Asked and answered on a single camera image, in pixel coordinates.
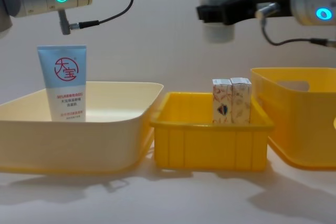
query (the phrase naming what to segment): white table surface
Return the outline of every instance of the white table surface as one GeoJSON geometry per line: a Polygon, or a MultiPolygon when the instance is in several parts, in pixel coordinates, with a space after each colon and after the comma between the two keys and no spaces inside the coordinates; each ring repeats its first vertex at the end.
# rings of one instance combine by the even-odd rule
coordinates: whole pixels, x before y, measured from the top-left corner
{"type": "Polygon", "coordinates": [[[0,224],[335,224],[336,172],[163,172],[148,155],[105,177],[0,174],[0,224]]]}

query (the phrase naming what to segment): yellow plastic basket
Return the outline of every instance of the yellow plastic basket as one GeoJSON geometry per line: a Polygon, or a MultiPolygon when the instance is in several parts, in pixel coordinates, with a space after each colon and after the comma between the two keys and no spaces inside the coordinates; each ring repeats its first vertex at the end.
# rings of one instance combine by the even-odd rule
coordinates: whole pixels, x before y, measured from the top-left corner
{"type": "Polygon", "coordinates": [[[259,171],[273,123],[252,99],[250,125],[212,124],[210,93],[168,93],[151,125],[161,168],[259,171]]]}
{"type": "Polygon", "coordinates": [[[336,69],[253,69],[251,80],[276,126],[272,148],[293,166],[335,169],[336,69]]]}

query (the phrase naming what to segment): white wall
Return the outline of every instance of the white wall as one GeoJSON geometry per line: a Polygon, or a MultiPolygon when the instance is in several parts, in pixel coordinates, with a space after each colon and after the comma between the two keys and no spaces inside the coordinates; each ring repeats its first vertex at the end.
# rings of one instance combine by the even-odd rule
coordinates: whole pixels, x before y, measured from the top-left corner
{"type": "MultiPolygon", "coordinates": [[[[128,1],[93,0],[68,16],[70,22],[103,19],[128,1]]],[[[212,78],[248,76],[253,67],[336,67],[332,49],[268,45],[256,20],[238,24],[234,42],[210,45],[202,38],[197,5],[198,0],[135,0],[118,20],[70,36],[61,35],[56,13],[13,20],[0,40],[0,103],[44,88],[37,45],[86,44],[88,80],[160,82],[168,90],[209,90],[212,78]]],[[[301,27],[293,18],[274,19],[268,30],[274,40],[335,37],[332,27],[301,27]]]]}

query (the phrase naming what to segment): cream plastic tray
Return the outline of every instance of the cream plastic tray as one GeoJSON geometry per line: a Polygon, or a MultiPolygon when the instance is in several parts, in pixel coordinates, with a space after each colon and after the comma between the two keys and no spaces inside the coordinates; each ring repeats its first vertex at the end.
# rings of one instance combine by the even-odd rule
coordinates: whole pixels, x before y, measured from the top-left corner
{"type": "Polygon", "coordinates": [[[163,86],[87,82],[87,121],[52,122],[45,90],[0,105],[0,170],[109,174],[135,166],[153,141],[163,86]]]}

